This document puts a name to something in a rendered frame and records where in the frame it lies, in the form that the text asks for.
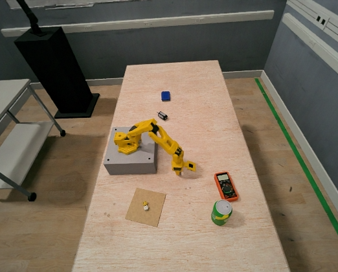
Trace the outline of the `tan mat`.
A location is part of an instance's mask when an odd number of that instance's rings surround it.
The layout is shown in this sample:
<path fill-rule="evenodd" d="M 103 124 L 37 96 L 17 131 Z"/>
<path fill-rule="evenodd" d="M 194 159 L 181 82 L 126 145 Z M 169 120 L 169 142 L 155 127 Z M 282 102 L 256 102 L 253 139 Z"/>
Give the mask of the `tan mat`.
<path fill-rule="evenodd" d="M 165 196 L 163 193 L 136 188 L 125 219 L 157 227 Z M 142 204 L 145 201 L 148 204 L 147 211 Z"/>

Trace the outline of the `orange digital multimeter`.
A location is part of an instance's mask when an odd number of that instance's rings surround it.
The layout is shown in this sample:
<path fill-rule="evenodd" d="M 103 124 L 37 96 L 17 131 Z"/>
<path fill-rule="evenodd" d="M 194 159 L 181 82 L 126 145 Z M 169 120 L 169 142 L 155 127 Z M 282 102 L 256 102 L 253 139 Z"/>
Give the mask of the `orange digital multimeter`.
<path fill-rule="evenodd" d="M 215 173 L 214 180 L 221 199 L 227 200 L 228 202 L 236 201 L 238 199 L 237 191 L 228 172 Z"/>

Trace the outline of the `blue flat block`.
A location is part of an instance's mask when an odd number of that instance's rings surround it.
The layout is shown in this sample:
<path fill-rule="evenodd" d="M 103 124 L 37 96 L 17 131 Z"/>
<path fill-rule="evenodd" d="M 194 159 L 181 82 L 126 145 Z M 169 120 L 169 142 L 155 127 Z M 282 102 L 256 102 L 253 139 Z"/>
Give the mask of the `blue flat block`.
<path fill-rule="evenodd" d="M 162 91 L 161 92 L 161 100 L 162 100 L 162 102 L 170 101 L 170 92 L 169 91 Z"/>

